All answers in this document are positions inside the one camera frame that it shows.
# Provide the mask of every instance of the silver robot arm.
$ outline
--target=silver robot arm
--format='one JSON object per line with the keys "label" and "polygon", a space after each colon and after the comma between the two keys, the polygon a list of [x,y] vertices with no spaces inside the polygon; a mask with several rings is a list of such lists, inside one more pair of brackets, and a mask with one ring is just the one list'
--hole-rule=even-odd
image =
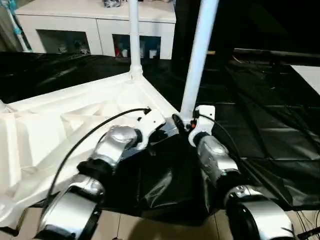
{"label": "silver robot arm", "polygon": [[41,216],[39,240],[90,240],[100,218],[100,204],[120,161],[141,150],[165,119],[156,110],[145,115],[136,127],[113,126],[97,143],[87,161],[81,162],[67,186]]}
{"label": "silver robot arm", "polygon": [[233,239],[293,240],[293,225],[273,201],[248,184],[228,149],[212,136],[214,106],[198,106],[198,118],[189,134],[199,164],[221,196]]}

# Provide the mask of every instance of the white pole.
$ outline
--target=white pole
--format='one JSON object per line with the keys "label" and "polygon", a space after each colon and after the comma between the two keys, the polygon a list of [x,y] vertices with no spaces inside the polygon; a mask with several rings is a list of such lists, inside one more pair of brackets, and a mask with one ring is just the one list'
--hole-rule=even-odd
{"label": "white pole", "polygon": [[12,23],[12,26],[13,26],[13,31],[16,34],[16,36],[17,36],[17,38],[18,38],[18,40],[19,40],[19,42],[21,44],[21,47],[22,47],[23,51],[25,53],[28,53],[29,49],[27,48],[25,40],[22,37],[21,30],[18,27],[18,25],[16,24],[16,21],[15,21],[14,17],[12,16],[12,13],[11,13],[11,11],[10,11],[10,9],[8,7],[6,7],[6,12],[8,13],[8,15],[10,17],[10,20],[11,20],[11,23]]}
{"label": "white pole", "polygon": [[142,74],[140,63],[140,40],[139,40],[139,19],[138,19],[138,0],[129,0],[129,18],[130,18],[130,52],[131,66],[130,73],[132,78],[139,77]]}
{"label": "white pole", "polygon": [[193,112],[196,106],[218,3],[219,0],[202,0],[200,4],[188,75],[180,110],[180,117],[185,125],[190,123],[193,119]]}

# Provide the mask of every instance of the glass cabinet door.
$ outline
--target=glass cabinet door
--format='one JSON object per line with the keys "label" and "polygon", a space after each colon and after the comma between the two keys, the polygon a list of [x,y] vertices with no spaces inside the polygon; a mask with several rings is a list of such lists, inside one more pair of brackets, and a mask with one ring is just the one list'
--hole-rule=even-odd
{"label": "glass cabinet door", "polygon": [[49,54],[90,54],[87,35],[83,31],[61,31],[38,29],[46,53]]}
{"label": "glass cabinet door", "polygon": [[[140,57],[146,59],[160,58],[161,37],[159,36],[139,36],[140,37]],[[129,58],[130,36],[125,34],[112,34],[114,55],[116,57]]]}

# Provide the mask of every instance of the black plastic sheet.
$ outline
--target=black plastic sheet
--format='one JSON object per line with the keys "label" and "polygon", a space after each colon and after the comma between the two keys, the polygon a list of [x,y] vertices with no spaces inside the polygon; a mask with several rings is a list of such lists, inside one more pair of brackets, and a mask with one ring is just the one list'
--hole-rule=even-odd
{"label": "black plastic sheet", "polygon": [[[126,59],[94,55],[0,53],[5,103],[129,70]],[[144,76],[180,109],[189,63],[146,60]],[[207,59],[197,104],[215,105],[215,119],[234,139],[243,172],[285,210],[320,208],[320,96],[290,66],[228,64]],[[231,153],[219,127],[213,134]],[[195,149],[173,136],[123,161],[104,208],[183,225],[200,225],[217,195]]]}

